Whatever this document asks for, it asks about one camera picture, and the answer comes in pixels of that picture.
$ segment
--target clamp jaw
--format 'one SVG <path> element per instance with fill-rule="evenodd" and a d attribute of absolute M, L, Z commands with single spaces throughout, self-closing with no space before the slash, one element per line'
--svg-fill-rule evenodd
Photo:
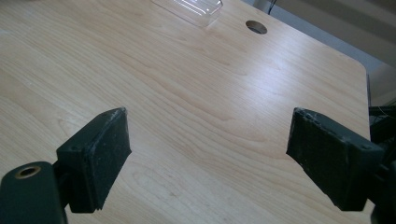
<path fill-rule="evenodd" d="M 126 109 L 98 115 L 57 150 L 51 165 L 37 161 L 8 172 L 0 188 L 0 223 L 67 223 L 73 213 L 102 209 L 131 154 Z"/>
<path fill-rule="evenodd" d="M 387 156 L 394 150 L 322 114 L 294 109 L 287 154 L 342 211 L 362 211 L 370 199 L 373 223 L 396 223 L 396 160 Z"/>

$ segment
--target wooden table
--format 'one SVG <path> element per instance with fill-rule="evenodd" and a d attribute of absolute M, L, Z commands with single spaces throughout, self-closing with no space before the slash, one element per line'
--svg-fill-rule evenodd
<path fill-rule="evenodd" d="M 361 64 L 237 0 L 206 28 L 147 0 L 0 2 L 0 176 L 129 112 L 104 210 L 70 223 L 369 223 L 285 154 L 295 106 L 369 137 L 366 93 Z"/>

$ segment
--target floor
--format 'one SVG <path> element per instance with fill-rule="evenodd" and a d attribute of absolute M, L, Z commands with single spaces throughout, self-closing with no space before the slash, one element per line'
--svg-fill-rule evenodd
<path fill-rule="evenodd" d="M 243 0 L 244 2 L 248 3 L 249 5 L 253 6 L 254 0 Z M 262 6 L 258 6 L 258 8 L 261 8 L 264 12 L 268 12 L 269 8 L 269 2 L 266 2 Z M 326 33 L 325 31 L 319 29 L 318 27 L 310 24 L 309 22 L 306 22 L 302 19 L 300 19 L 297 16 L 294 16 L 293 14 L 289 13 L 288 11 L 278 7 L 275 5 L 272 10 L 271 10 L 271 16 L 279 19 L 280 21 L 285 22 L 289 26 L 300 30 L 301 32 L 312 36 L 313 38 L 317 39 L 318 41 L 334 48 L 337 49 L 341 52 L 343 52 L 345 55 L 348 55 L 349 57 L 357 60 L 361 64 L 364 65 L 366 68 L 367 74 L 369 76 L 376 76 L 376 73 L 378 71 L 383 70 L 384 64 L 379 61 L 377 58 L 349 45 L 348 43 L 344 42 L 343 40 L 330 35 Z M 396 74 L 396 69 L 394 68 L 388 68 L 390 69 L 390 72 L 394 75 Z M 371 85 L 371 92 L 374 92 L 373 95 L 381 95 L 381 91 L 383 90 L 382 85 L 389 85 L 388 78 L 382 78 L 381 80 L 378 80 L 378 78 L 375 78 L 375 85 Z M 389 98 L 389 93 L 386 93 L 386 100 L 384 100 L 384 97 L 381 95 L 380 100 L 377 102 L 376 98 L 372 98 L 372 103 L 375 105 L 396 105 L 396 88 L 392 88 L 395 90 L 391 90 L 392 93 Z"/>

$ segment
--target metal ring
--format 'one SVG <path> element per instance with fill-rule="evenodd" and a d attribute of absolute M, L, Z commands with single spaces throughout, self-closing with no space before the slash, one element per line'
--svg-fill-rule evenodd
<path fill-rule="evenodd" d="M 39 167 L 39 166 L 27 166 L 27 167 L 24 167 L 23 169 L 20 169 L 15 174 L 15 178 L 17 178 L 17 179 L 29 178 L 33 175 L 36 175 L 40 171 L 41 171 L 41 167 Z"/>

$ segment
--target round hole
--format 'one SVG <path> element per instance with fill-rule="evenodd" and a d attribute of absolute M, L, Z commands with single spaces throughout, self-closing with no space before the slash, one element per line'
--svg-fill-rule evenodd
<path fill-rule="evenodd" d="M 267 28 L 257 21 L 247 21 L 247 28 L 259 35 L 267 34 Z"/>
<path fill-rule="evenodd" d="M 19 170 L 15 174 L 15 178 L 17 178 L 17 179 L 28 178 L 30 176 L 36 175 L 38 172 L 40 172 L 40 170 L 41 170 L 41 168 L 39 166 L 28 166 L 28 167 L 25 167 L 25 168 Z"/>

